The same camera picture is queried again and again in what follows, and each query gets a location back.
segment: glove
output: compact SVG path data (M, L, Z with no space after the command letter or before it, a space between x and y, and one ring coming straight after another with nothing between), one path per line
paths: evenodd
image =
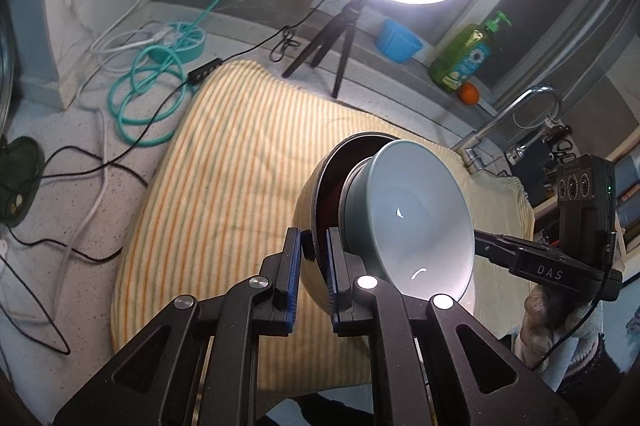
M536 285L524 302L524 317L513 353L533 368L562 336L575 327L589 311L591 304L575 308L564 319L559 316L564 295L556 290ZM598 350L602 331L600 305L591 316L537 369L536 373L552 389L557 390L562 379L583 369Z

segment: bottle label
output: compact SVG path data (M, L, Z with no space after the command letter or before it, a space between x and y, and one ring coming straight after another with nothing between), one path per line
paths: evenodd
M449 88L458 89L478 68L484 63L484 60L491 54L491 49L485 43L478 43L468 54L442 78L442 82Z

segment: coiled teal cable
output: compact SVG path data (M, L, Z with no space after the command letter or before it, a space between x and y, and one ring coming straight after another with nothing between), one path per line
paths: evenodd
M131 63L130 71L121 76L115 83L113 83L113 86L111 86L108 94L107 105L109 107L111 115L113 115L115 118L117 131L120 137L125 142L132 145L137 140L137 138L129 135L129 133L125 129L125 125L146 126L151 121L157 122L164 120L167 117L170 117L178 109L187 91L189 91L189 93L191 93L192 95L194 94L193 86L186 83L187 75L182 66L182 62L180 61L180 57L178 57L175 53L175 49L180 47L182 42L189 36L191 30L193 30L193 28L196 27L216 7L219 2L220 0L213 0L209 4L209 6L204 9L202 13L196 18L196 20L191 25L189 25L182 37L171 47L164 46L164 44L153 44L141 50L136 56L136 59L133 60L133 63ZM164 62L161 65L156 64L140 66L140 62L142 61L142 59L144 59L146 54L154 50L160 50L167 53L167 58L164 60ZM144 76L142 79L136 80L136 76L138 76L138 74L145 72L150 73ZM126 117L124 115L124 112L126 110L126 107L129 105L129 102L131 102L134 98L144 95L147 91L149 91L149 89L156 83L156 80L161 75L161 73L164 72L170 73L174 77L177 77L180 82L183 83L182 87L180 88L180 95L178 95L175 102L167 110L159 113L158 116L154 118L135 119L133 117ZM120 85L127 80L129 81L130 90L124 96L122 102L120 102L120 104L118 105L114 101L114 95ZM151 147L157 146L158 144L163 144L171 140L171 138L174 136L174 132L175 130L155 139L140 141L138 143L138 146Z

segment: faucet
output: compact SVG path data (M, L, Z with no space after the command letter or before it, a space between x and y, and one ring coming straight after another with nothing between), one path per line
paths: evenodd
M539 93L552 94L554 96L554 107L551 110L551 113L549 113L549 115L545 117L545 120L543 120L538 126L536 126L537 128L539 128L539 130L535 132L535 134L530 139L524 142L524 144L516 145L506 151L505 155L511 165L515 165L517 162L519 162L527 148L529 148L530 145L540 139L549 131L550 128L557 124L555 119L560 112L560 106L562 104L562 96L560 95L558 90L555 87L544 83L539 83L535 86L527 88L518 96L516 100L514 100L504 110L502 110L502 112L498 113L498 115L491 119L482 128L477 131L472 131L471 133L469 133L469 135L458 142L458 144L452 147L452 150L462 157L462 161L465 163L465 167L470 174L474 174L486 167L486 165L482 161L482 158L480 158L480 156L476 152L476 146L480 144L483 138L491 133L491 131L498 125L498 123L513 114L513 112L516 111L516 108L518 108L529 97L532 97Z

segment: yellow striped fabric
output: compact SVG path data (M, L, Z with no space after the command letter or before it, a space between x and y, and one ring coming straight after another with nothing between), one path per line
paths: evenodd
M235 61L204 82L129 231L111 306L119 350L172 298L225 293L281 250L297 197L341 140L382 131L421 142L459 182L477 229L527 237L533 213L519 181L466 173L451 151ZM494 334L519 323L529 284L476 263L478 312ZM367 382L361 339L334 336L300 285L289 338L260 340L258 415L284 396Z

